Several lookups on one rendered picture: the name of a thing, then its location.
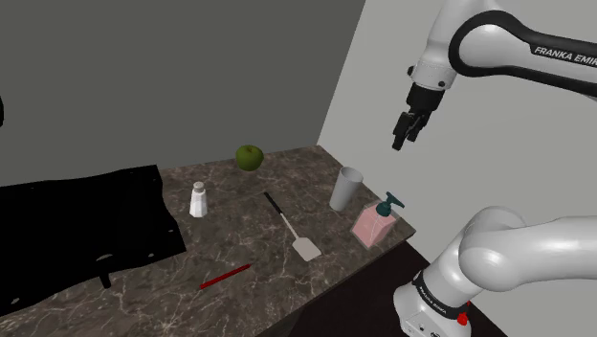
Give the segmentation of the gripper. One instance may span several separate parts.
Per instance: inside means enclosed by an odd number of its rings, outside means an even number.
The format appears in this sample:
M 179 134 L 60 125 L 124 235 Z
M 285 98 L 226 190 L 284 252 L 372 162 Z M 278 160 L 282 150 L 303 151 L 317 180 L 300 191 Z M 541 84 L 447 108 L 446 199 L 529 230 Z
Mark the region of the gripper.
M 411 85 L 406 99 L 409 110 L 400 115 L 392 131 L 393 149 L 400 150 L 406 139 L 411 142 L 416 141 L 419 132 L 427 125 L 431 113 L 438 108 L 444 94 L 443 90 L 431 90 L 415 82 Z

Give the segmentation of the grey cup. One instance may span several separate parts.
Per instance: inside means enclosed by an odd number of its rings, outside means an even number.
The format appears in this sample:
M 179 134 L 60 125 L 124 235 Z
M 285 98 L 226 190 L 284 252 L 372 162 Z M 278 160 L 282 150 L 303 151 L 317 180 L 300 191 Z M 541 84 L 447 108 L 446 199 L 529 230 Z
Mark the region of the grey cup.
M 330 197 L 330 208 L 336 212 L 343 211 L 363 180 L 363 175 L 355 168 L 342 167 Z

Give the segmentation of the pink soap dispenser teal pump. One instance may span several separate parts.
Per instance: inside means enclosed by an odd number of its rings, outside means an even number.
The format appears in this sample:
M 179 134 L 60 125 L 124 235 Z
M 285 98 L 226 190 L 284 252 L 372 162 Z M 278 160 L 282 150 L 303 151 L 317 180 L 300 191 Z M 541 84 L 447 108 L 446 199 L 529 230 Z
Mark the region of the pink soap dispenser teal pump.
M 361 210 L 351 233 L 366 249 L 382 241 L 400 218 L 393 207 L 404 209 L 405 204 L 388 191 L 385 199 L 369 203 Z

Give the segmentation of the green apple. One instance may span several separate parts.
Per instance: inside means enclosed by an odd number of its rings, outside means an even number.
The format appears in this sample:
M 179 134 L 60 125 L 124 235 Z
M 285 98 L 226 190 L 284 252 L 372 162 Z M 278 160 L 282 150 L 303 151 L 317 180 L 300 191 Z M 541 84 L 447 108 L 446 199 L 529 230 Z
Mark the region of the green apple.
M 244 145 L 236 151 L 235 160 L 240 169 L 254 171 L 261 166 L 264 153 L 257 146 Z

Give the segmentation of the white salt shaker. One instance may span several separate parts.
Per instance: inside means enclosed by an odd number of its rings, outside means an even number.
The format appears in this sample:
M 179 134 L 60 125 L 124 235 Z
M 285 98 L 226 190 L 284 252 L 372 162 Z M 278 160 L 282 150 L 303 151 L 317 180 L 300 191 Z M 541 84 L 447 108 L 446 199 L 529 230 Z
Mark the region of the white salt shaker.
M 191 191 L 189 214 L 193 217 L 203 217 L 207 214 L 207 193 L 203 182 L 195 182 Z

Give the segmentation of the red pen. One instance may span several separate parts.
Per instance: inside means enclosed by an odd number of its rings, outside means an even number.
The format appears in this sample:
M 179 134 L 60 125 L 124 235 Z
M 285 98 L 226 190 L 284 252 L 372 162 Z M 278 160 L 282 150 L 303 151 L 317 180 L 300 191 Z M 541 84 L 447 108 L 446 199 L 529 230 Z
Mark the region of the red pen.
M 209 281 L 205 281 L 205 282 L 201 283 L 200 289 L 201 290 L 206 289 L 206 288 L 208 288 L 208 287 L 210 287 L 210 286 L 212 286 L 212 285 L 214 285 L 214 284 L 216 284 L 216 283 L 218 283 L 220 281 L 223 281 L 223 280 L 225 280 L 225 279 L 227 279 L 229 277 L 232 277 L 232 276 L 234 276 L 234 275 L 236 275 L 236 274 L 238 274 L 240 272 L 243 272 L 243 271 L 251 268 L 251 266 L 252 265 L 250 263 L 248 263 L 248 264 L 242 265 L 242 266 L 240 266 L 238 268 L 235 268 L 235 269 L 233 269 L 233 270 L 231 270 L 231 271 L 229 271 L 229 272 L 227 272 L 225 274 L 222 274 L 222 275 L 220 275 L 220 276 L 218 276 L 216 278 L 213 278 L 213 279 L 211 279 Z

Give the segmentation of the black faucet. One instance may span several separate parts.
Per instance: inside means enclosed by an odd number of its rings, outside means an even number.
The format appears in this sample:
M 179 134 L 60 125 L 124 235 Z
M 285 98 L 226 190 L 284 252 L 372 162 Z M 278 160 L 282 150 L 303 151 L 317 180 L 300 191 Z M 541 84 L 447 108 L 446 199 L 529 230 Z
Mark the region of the black faucet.
M 98 269 L 98 277 L 104 289 L 109 289 L 112 286 L 109 277 L 109 266 L 104 259 L 98 260 L 96 262 L 97 269 Z

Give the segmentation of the black-handled grey spatula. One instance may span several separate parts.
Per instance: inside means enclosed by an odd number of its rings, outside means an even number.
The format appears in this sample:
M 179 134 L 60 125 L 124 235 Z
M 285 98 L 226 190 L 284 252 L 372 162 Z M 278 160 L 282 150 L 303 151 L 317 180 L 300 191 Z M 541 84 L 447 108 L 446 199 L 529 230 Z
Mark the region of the black-handled grey spatula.
M 319 257 L 321 255 L 321 250 L 315 245 L 315 243 L 308 237 L 300 236 L 296 232 L 296 230 L 293 228 L 293 226 L 291 225 L 291 223 L 285 216 L 284 212 L 279 207 L 279 205 L 276 203 L 276 201 L 273 199 L 273 197 L 266 191 L 264 192 L 264 195 L 267 198 L 267 200 L 270 202 L 270 204 L 274 207 L 276 212 L 280 215 L 284 224 L 286 225 L 286 227 L 290 230 L 291 234 L 293 235 L 294 241 L 292 243 L 292 246 L 295 249 L 295 251 L 301 256 L 301 258 L 304 261 L 310 261 L 314 258 Z

